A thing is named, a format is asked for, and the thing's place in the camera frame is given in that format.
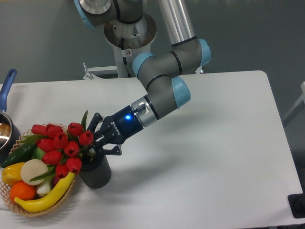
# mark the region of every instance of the yellow banana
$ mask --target yellow banana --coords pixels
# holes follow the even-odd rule
[[[70,184],[74,179],[75,174],[69,173],[65,178],[60,179],[55,187],[47,195],[40,199],[35,200],[22,200],[15,197],[15,202],[19,204],[23,209],[29,212],[44,211],[53,205],[55,205],[61,197],[68,190]]]

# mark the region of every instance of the wicker basket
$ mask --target wicker basket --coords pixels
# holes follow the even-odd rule
[[[63,126],[62,124],[54,124],[54,125],[59,125],[63,128],[64,131],[67,131],[67,127]],[[28,136],[28,135],[32,135],[32,132],[31,132],[30,129],[27,132],[23,133],[23,136]],[[20,143],[20,141],[24,139],[23,136],[19,137],[19,140],[16,141],[16,144],[10,150],[10,153],[14,152],[19,146],[22,145],[22,143]],[[13,213],[18,213],[19,215],[26,216],[26,217],[43,216],[45,214],[48,214],[51,211],[54,211],[56,208],[58,208],[58,206],[60,206],[69,197],[69,195],[72,191],[73,185],[75,183],[75,179],[76,179],[76,176],[74,177],[74,180],[72,181],[70,187],[68,188],[67,192],[63,195],[63,197],[54,206],[50,207],[49,209],[47,209],[45,211],[32,213],[32,212],[28,212],[28,211],[24,210],[18,204],[14,204],[10,200],[10,185],[4,184],[2,180],[1,180],[1,183],[0,183],[0,195],[2,196],[2,199],[4,200],[4,204]]]

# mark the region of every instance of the saucepan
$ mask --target saucepan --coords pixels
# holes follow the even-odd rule
[[[9,70],[0,91],[0,163],[5,161],[9,155],[10,149],[20,136],[19,130],[13,124],[11,118],[6,114],[7,97],[16,74],[17,71],[15,69]]]

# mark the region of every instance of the red tulip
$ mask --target red tulip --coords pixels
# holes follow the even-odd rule
[[[54,139],[58,133],[62,133],[63,129],[61,126],[47,124],[48,137]]]
[[[68,141],[68,137],[64,133],[58,133],[53,139],[53,145],[55,149],[64,149]]]
[[[65,178],[69,173],[68,167],[63,164],[58,164],[55,168],[55,174],[57,176],[58,179],[63,179]]]
[[[81,159],[78,157],[69,157],[66,161],[68,170],[72,173],[79,173],[81,170]]]
[[[70,123],[68,131],[73,137],[78,137],[82,133],[82,125],[79,123]]]
[[[82,146],[88,146],[91,145],[93,142],[93,134],[91,131],[85,131],[80,135],[80,138],[78,139],[78,142]]]
[[[38,139],[36,141],[36,145],[39,149],[46,153],[55,149],[53,145],[53,140],[49,138]]]
[[[45,125],[33,125],[32,127],[32,133],[35,135],[48,135],[47,127]]]
[[[59,164],[61,158],[62,158],[62,153],[59,152],[58,150],[53,150],[48,153],[45,153],[41,160],[43,163],[47,165],[55,166]]]
[[[80,147],[77,142],[70,141],[63,151],[67,156],[76,156],[80,152]]]
[[[55,185],[58,183],[59,178],[57,176],[54,176],[52,179],[52,186],[55,187]]]

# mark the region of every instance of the light blue joint cap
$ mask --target light blue joint cap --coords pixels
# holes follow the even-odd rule
[[[211,60],[211,49],[205,40],[198,39],[198,41],[200,42],[202,48],[201,62],[199,66],[203,66]]]
[[[141,65],[146,61],[148,57],[155,56],[151,52],[142,52],[139,54],[132,63],[132,69],[135,73],[135,75],[138,77],[139,69],[141,68]]]
[[[172,85],[177,108],[180,108],[182,105],[191,100],[190,90],[184,80],[179,76],[172,78]]]
[[[81,6],[80,6],[78,0],[74,0],[74,4],[75,4],[75,6],[76,6],[76,8],[78,10],[78,13],[80,14],[80,17],[82,19],[82,22],[84,22],[85,26],[87,28],[90,28],[90,29],[94,28],[94,26],[91,24],[91,22],[87,19],[86,15],[82,11]]]

